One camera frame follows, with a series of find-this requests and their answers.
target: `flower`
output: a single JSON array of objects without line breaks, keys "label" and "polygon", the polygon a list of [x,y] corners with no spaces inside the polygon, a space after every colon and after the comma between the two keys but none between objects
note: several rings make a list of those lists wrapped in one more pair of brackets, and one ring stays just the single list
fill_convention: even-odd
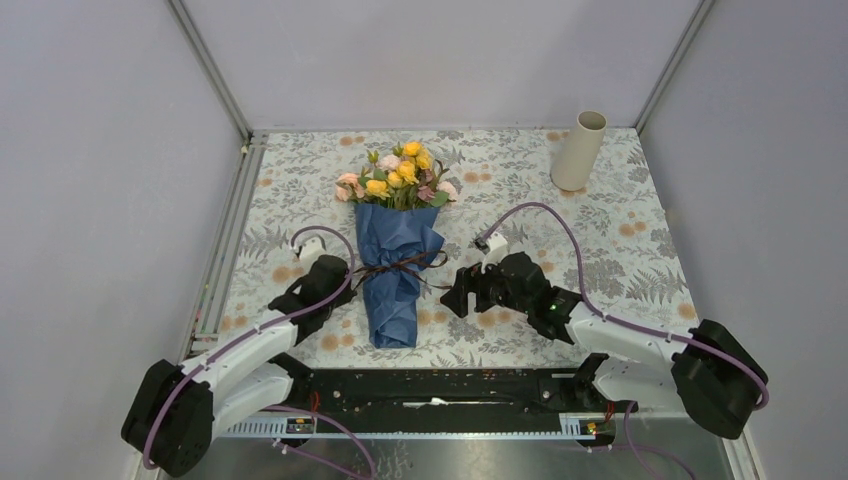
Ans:
[{"label": "flower", "polygon": [[421,144],[418,142],[409,142],[403,146],[403,154],[409,155],[410,157],[414,157],[418,155],[418,152],[421,150]]},{"label": "flower", "polygon": [[442,182],[437,187],[436,190],[440,192],[445,192],[448,194],[448,200],[455,202],[459,199],[459,193],[456,191],[456,187],[453,186],[450,182]]},{"label": "flower", "polygon": [[350,187],[356,193],[356,198],[365,197],[365,189],[359,184],[359,175],[355,173],[345,173],[336,180],[336,185],[340,187]]},{"label": "flower", "polygon": [[430,188],[429,185],[421,185],[418,187],[418,198],[420,198],[424,202],[429,202],[436,196],[436,193]]},{"label": "flower", "polygon": [[403,178],[397,172],[389,172],[389,186],[392,188],[400,188],[403,186]]},{"label": "flower", "polygon": [[389,186],[382,180],[368,180],[365,183],[365,193],[372,197],[389,198]]},{"label": "flower", "polygon": [[400,175],[406,183],[418,183],[418,179],[415,178],[415,164],[408,160],[400,162],[400,165],[398,165],[397,168],[397,174]]},{"label": "flower", "polygon": [[424,183],[430,183],[433,179],[436,178],[433,176],[433,171],[429,168],[421,170],[421,181]]},{"label": "flower", "polygon": [[426,148],[418,150],[418,155],[415,156],[415,164],[418,165],[418,168],[430,168],[433,164],[433,157],[430,156],[430,152]]},{"label": "flower", "polygon": [[336,198],[342,202],[350,200],[350,189],[336,185]]},{"label": "flower", "polygon": [[389,172],[397,170],[398,165],[400,165],[400,159],[397,158],[397,155],[386,155],[377,162],[377,168]]}]

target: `floral tablecloth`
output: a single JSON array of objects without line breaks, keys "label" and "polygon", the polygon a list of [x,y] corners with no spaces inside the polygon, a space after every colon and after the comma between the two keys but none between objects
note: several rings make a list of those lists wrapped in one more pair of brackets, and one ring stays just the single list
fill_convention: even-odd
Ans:
[{"label": "floral tablecloth", "polygon": [[[697,319],[633,129],[607,131],[589,184],[564,192],[550,181],[551,155],[567,131],[468,130],[273,133],[267,143],[229,295],[217,330],[232,337],[298,276],[289,236],[327,225],[355,239],[353,206],[334,199],[334,181],[367,163],[366,149],[389,153],[398,142],[422,142],[450,172],[459,201],[442,209],[435,230],[449,262],[424,272],[431,284],[450,284],[457,268],[482,259],[471,241],[510,207],[527,201],[554,207],[584,252],[591,298],[610,313],[657,324],[696,325]],[[528,209],[499,230],[512,252],[525,251],[553,284],[577,288],[575,254],[559,224]],[[346,258],[325,236],[330,253]],[[575,366],[589,352],[538,335],[524,316],[496,307],[461,319],[441,306],[441,292],[422,285],[418,345],[377,350],[368,341],[361,296],[339,308],[324,327],[290,353],[312,367]]]}]

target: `bouquet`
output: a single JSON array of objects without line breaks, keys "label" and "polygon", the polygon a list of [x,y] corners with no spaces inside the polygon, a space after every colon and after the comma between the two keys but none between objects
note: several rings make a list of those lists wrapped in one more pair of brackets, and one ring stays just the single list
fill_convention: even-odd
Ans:
[{"label": "bouquet", "polygon": [[457,191],[442,181],[448,169],[418,142],[398,145],[382,158],[369,151],[368,161],[359,175],[339,177],[336,197],[355,204],[369,338],[376,348],[414,347],[418,274],[444,254],[445,239],[433,224]]}]

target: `yellow flower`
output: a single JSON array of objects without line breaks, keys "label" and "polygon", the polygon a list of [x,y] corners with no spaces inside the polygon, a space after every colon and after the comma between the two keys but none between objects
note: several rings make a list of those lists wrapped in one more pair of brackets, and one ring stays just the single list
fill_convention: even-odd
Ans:
[{"label": "yellow flower", "polygon": [[403,154],[410,157],[418,155],[419,150],[421,150],[421,144],[418,142],[409,142],[403,146]]},{"label": "yellow flower", "polygon": [[392,188],[400,188],[403,186],[403,178],[397,172],[389,172],[389,186]]},{"label": "yellow flower", "polygon": [[400,162],[397,174],[400,175],[400,178],[402,178],[406,183],[418,183],[418,179],[415,178],[415,164],[409,160]]},{"label": "yellow flower", "polygon": [[365,193],[372,197],[389,198],[389,186],[382,180],[368,180],[365,182]]},{"label": "yellow flower", "polygon": [[418,165],[418,168],[420,169],[430,168],[433,165],[433,158],[430,156],[430,152],[428,152],[426,148],[422,148],[418,151],[418,155],[415,156],[415,164]]}]

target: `bouquet wrapper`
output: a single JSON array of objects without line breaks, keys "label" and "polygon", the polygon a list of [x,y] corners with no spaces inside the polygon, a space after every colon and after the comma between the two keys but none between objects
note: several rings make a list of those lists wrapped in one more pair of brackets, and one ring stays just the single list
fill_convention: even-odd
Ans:
[{"label": "bouquet wrapper", "polygon": [[[433,231],[438,208],[393,210],[380,205],[356,205],[356,243],[365,267],[390,267],[402,260],[432,252],[423,263],[432,263],[445,239]],[[408,263],[415,272],[424,269]],[[399,268],[373,273],[365,279],[364,300],[371,343],[376,348],[414,347],[418,339],[415,301],[419,280]]]}]

